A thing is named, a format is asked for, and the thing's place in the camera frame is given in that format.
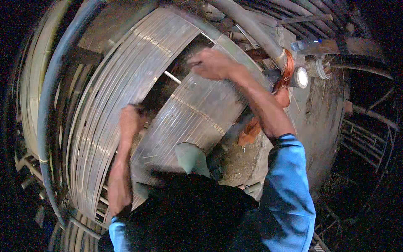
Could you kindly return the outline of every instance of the metal frame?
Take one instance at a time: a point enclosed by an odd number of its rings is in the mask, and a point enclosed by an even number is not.
[[[390,127],[389,124],[386,126],[388,133],[384,137],[380,137],[349,120],[343,119],[341,128],[343,140],[341,141],[341,145],[371,164],[375,168],[375,173],[377,173],[384,162],[386,151],[389,150],[389,158],[385,164],[385,168],[387,168],[395,146],[397,129]]]

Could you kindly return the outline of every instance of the plastic bottle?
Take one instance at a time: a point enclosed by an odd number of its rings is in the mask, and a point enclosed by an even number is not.
[[[305,39],[305,40],[298,40],[291,43],[291,49],[295,52],[309,49],[312,46],[315,46],[316,43],[322,43],[321,39],[312,40],[312,39]]]

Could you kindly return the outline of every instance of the light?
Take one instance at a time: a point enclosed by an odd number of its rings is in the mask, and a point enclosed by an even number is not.
[[[298,87],[306,88],[306,86],[308,85],[308,73],[306,72],[305,68],[297,68],[297,70],[295,71],[295,80]]]

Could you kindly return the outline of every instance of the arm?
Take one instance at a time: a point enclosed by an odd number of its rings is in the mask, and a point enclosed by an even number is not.
[[[260,126],[273,142],[269,172],[258,213],[262,242],[271,251],[307,251],[314,231],[315,209],[308,191],[305,150],[281,105],[246,67],[212,49],[191,59],[204,78],[231,79],[249,100]]]
[[[128,105],[120,114],[120,143],[118,154],[110,170],[108,180],[108,201],[110,213],[113,216],[109,226],[109,235],[114,250],[128,251],[128,243],[125,240],[125,225],[115,217],[124,207],[131,204],[133,197],[131,192],[130,170],[128,166],[129,151],[133,137],[143,128],[145,117],[138,113],[138,108]]]
[[[281,105],[262,87],[241,65],[213,49],[203,49],[189,61],[197,64],[194,72],[207,79],[230,79],[249,100],[260,126],[268,138],[276,138],[286,133],[295,134],[294,127]]]

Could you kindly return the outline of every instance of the white rod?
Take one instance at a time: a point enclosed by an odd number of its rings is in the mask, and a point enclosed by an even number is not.
[[[175,81],[178,84],[182,84],[182,82],[180,80],[178,80],[175,76],[173,76],[172,74],[170,74],[168,71],[164,72],[168,77],[170,77],[173,81]]]

